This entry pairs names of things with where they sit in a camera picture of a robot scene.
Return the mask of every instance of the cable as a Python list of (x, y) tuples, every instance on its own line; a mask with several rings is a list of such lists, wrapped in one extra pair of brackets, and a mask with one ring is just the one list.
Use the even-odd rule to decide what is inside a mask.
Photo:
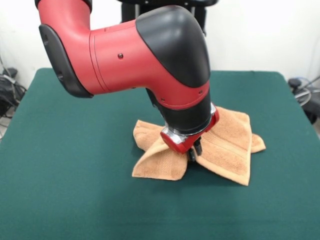
[(10, 76), (7, 76), (7, 75), (2, 75), (1, 74), (1, 77), (2, 78), (4, 78), (4, 79), (6, 79), (6, 80), (8, 80), (10, 83), (12, 83), (12, 84), (16, 84), (16, 80), (14, 80), (12, 77), (10, 77)]
[(316, 89), (316, 90), (310, 91), (309, 89), (304, 88), (304, 90), (305, 90), (305, 92), (299, 93), (299, 94), (294, 96), (295, 99), (297, 99), (298, 101), (299, 101), (299, 98), (302, 98), (304, 96), (308, 96), (306, 100), (304, 100), (303, 102), (299, 102), (301, 107), (306, 105), (311, 100), (312, 94), (320, 93), (320, 89)]
[(5, 67), (4, 62), (2, 61), (1, 54), (0, 54), (0, 64), (2, 65), (3, 69), (6, 71), (8, 76), (11, 77), (9, 70)]
[(14, 108), (14, 110), (16, 110), (17, 109), (17, 106), (15, 105), (15, 104), (13, 104), (8, 98), (6, 98), (5, 96), (1, 96), (0, 95), (0, 99), (3, 99), (4, 101), (6, 101), (8, 104), (10, 104), (13, 108)]
[(16, 96), (16, 93), (17, 93), (19, 99), (22, 99), (22, 97), (21, 97), (21, 95), (20, 95), (20, 93), (19, 93), (19, 91), (18, 91), (18, 89), (17, 89), (18, 86), (16, 86), (15, 84), (12, 84), (12, 86), (13, 86), (12, 92), (13, 92), (14, 98), (15, 98), (16, 102), (17, 102), (18, 104), (20, 104), (20, 101), (18, 100), (18, 98), (17, 98), (17, 96)]
[(301, 89), (304, 89), (306, 87), (308, 87), (309, 85), (312, 85), (313, 83), (315, 83), (316, 81), (320, 80), (320, 76), (317, 76), (315, 79), (313, 79), (311, 82), (307, 83), (306, 85), (300, 87)]
[(299, 79), (299, 80), (305, 80), (305, 81), (307, 81), (308, 83), (310, 83), (310, 82), (311, 82), (308, 78), (303, 77), (303, 76), (297, 76), (297, 77), (296, 77), (296, 79)]
[(0, 123), (0, 126), (8, 128), (9, 126), (3, 125), (2, 123)]
[(311, 56), (311, 59), (310, 59), (310, 65), (309, 65), (309, 69), (308, 69), (308, 76), (311, 75), (311, 71), (312, 71), (312, 67), (313, 67), (313, 63), (315, 61), (315, 57), (316, 57), (316, 54), (317, 54), (317, 49), (318, 49), (318, 45), (320, 43), (320, 35), (317, 36), (315, 42), (314, 42), (314, 45), (313, 45), (313, 48), (312, 48), (312, 56)]
[(302, 93), (299, 93), (299, 94), (295, 95), (295, 96), (294, 96), (294, 97), (295, 97), (295, 99), (298, 99), (298, 98), (304, 97), (304, 96), (306, 96), (306, 95), (311, 95), (311, 92), (310, 92), (310, 90), (309, 90), (309, 89), (307, 89), (307, 88), (303, 88), (303, 90), (304, 90), (305, 92), (302, 92)]
[(0, 131), (0, 143), (1, 143), (1, 141), (2, 141), (3, 138), (4, 138), (4, 135), (3, 135), (2, 132)]

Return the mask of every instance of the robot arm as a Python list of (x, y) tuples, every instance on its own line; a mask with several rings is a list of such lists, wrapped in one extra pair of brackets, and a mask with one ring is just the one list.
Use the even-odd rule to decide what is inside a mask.
[(133, 21), (90, 30), (92, 0), (35, 0), (35, 4), (47, 55), (73, 96), (146, 88), (166, 122), (162, 138), (180, 153), (194, 143), (200, 145), (202, 133), (218, 121), (210, 99), (204, 36), (184, 8), (166, 6)]

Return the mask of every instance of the towel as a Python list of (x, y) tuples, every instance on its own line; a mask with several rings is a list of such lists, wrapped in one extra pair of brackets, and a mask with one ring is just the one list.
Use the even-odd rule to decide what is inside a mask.
[[(266, 149), (262, 138), (252, 134), (247, 114), (217, 107), (219, 122), (202, 135), (202, 155), (196, 162), (206, 169), (248, 186), (251, 153)], [(162, 140), (162, 126), (138, 120), (133, 130), (137, 146), (144, 155), (134, 166), (132, 176), (177, 181), (188, 166), (186, 154), (171, 150)]]

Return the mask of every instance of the green felt tablecloth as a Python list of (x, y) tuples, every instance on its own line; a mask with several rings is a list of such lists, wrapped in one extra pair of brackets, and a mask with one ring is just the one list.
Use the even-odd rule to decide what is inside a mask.
[(275, 72), (211, 75), (267, 150), (248, 187), (196, 164), (180, 181), (132, 178), (144, 89), (79, 99), (40, 69), (0, 143), (0, 240), (320, 239), (320, 141)]

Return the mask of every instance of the white wall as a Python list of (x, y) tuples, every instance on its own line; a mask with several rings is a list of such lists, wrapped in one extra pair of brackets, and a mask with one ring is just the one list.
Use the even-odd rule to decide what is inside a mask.
[[(91, 28), (121, 21), (116, 0), (93, 0)], [(0, 52), (29, 86), (50, 67), (33, 0), (1, 0)], [(207, 44), (214, 70), (278, 71), (286, 78), (320, 74), (320, 0), (220, 0), (208, 9)]]

